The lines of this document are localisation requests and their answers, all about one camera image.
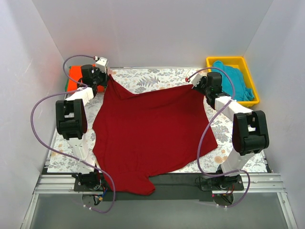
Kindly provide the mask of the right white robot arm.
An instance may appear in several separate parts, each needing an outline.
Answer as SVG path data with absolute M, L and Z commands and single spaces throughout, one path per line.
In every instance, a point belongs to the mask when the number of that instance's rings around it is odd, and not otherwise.
M 206 76 L 194 73 L 187 79 L 193 89 L 202 93 L 208 105 L 217 111 L 205 128 L 197 149 L 197 165 L 200 166 L 200 150 L 205 134 L 211 123 L 219 114 L 224 114 L 233 122 L 233 148 L 228 158 L 223 162 L 215 175 L 203 172 L 204 176 L 216 179 L 220 189 L 228 189 L 233 184 L 233 178 L 240 174 L 244 165 L 254 155 L 269 147 L 269 134 L 266 116 L 263 111 L 248 109 L 222 89 L 222 75 L 218 72 L 208 72 Z

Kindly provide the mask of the yellow plastic bin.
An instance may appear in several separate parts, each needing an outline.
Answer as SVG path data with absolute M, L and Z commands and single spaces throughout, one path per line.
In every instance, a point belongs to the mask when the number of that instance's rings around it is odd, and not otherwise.
M 252 101 L 238 101 L 238 103 L 240 103 L 244 107 L 251 107 L 251 106 L 259 103 L 259 96 L 256 91 L 254 81 L 252 79 L 250 70 L 247 66 L 247 63 L 246 63 L 246 60 L 244 59 L 244 57 L 242 57 L 242 56 L 209 56 L 206 58 L 206 66 L 213 67 L 213 63 L 215 61 L 221 61 L 224 65 L 228 65 L 233 68 L 239 69 L 244 76 L 244 82 L 245 82 L 246 87 L 252 89 L 253 94 L 254 94 L 254 99 Z M 226 74 L 226 72 L 224 72 L 223 70 L 221 70 L 219 68 L 213 67 L 213 69 L 217 69 L 217 70 L 221 71 L 223 73 L 223 75 L 225 75 L 228 78 L 228 80 L 230 81 L 230 84 L 232 86 L 232 89 L 233 89 L 233 97 L 234 97 L 235 89 L 234 89 L 234 85 L 233 85 L 231 79 L 229 78 L 229 76 Z

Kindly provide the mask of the teal t-shirt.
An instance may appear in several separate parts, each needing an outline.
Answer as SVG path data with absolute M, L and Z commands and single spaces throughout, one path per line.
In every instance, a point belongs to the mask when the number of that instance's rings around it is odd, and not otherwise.
M 221 61 L 215 61 L 213 63 L 213 67 L 219 68 L 226 72 L 226 74 L 231 79 L 234 89 L 235 89 L 235 96 L 234 99 L 237 101 L 252 101 L 254 99 L 254 94 L 251 88 L 246 87 L 244 82 L 244 76 L 242 72 L 237 69 L 233 68 L 228 65 L 224 65 Z M 223 91 L 229 94 L 231 97 L 233 96 L 233 89 L 230 84 L 228 78 L 223 75 L 223 73 L 217 69 L 212 69 L 212 72 L 218 72 L 222 75 L 222 88 Z

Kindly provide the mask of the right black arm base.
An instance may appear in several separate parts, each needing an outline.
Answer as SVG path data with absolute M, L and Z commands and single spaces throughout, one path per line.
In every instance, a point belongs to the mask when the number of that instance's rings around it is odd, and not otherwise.
M 195 179 L 195 183 L 202 191 L 242 191 L 244 185 L 240 175 L 229 177 L 204 177 L 199 176 Z

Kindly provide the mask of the floral patterned table mat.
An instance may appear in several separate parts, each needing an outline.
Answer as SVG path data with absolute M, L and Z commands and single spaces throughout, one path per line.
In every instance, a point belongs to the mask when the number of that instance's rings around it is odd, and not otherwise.
M 140 94 L 155 90 L 167 89 L 179 85 L 185 85 L 185 77 L 194 73 L 195 69 L 171 68 L 171 69 L 114 69 L 113 78 L 133 94 Z M 92 129 L 93 121 L 103 103 L 103 94 L 97 94 L 86 106 L 85 112 L 88 121 L 86 133 L 87 145 L 90 150 L 95 143 L 95 133 Z M 220 114 L 211 125 L 218 147 L 212 152 L 200 158 L 201 168 L 209 173 L 215 172 L 218 166 L 224 162 L 232 146 L 233 123 L 225 115 Z M 63 137 L 54 134 L 52 148 L 46 162 L 48 173 L 76 173 L 79 163 L 76 160 L 63 156 L 61 153 L 72 154 L 72 149 Z

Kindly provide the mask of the dark red t-shirt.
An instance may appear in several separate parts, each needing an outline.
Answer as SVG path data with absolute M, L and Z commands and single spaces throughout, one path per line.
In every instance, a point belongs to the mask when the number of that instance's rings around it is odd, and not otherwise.
M 92 126 L 93 153 L 110 188 L 150 195 L 150 177 L 215 150 L 203 99 L 191 85 L 133 94 L 111 78 Z

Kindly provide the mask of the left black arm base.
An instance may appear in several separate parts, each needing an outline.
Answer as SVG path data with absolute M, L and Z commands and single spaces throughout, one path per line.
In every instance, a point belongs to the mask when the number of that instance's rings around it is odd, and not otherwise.
M 112 191 L 103 173 L 94 171 L 88 174 L 72 174 L 75 179 L 74 191 Z

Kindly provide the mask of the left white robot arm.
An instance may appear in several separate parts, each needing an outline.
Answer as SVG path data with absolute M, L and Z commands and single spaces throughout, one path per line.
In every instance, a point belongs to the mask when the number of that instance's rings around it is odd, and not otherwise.
M 70 97 L 55 103 L 57 132 L 72 147 L 72 155 L 81 162 L 78 173 L 88 174 L 94 171 L 92 159 L 86 143 L 85 134 L 88 129 L 85 105 L 93 99 L 98 87 L 106 87 L 109 80 L 106 63 L 81 66 L 81 83 L 88 87 L 79 87 Z

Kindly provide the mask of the folded orange t-shirt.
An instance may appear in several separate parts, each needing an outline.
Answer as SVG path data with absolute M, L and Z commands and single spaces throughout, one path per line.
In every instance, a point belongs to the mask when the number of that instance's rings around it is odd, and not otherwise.
M 78 81 L 81 77 L 81 66 L 80 65 L 74 65 L 69 68 L 69 77 L 71 77 L 73 80 Z M 68 85 L 68 92 L 74 91 L 77 89 L 78 84 L 71 79 L 69 79 L 69 85 Z M 103 86 L 98 86 L 98 93 L 103 93 L 105 91 L 105 88 Z

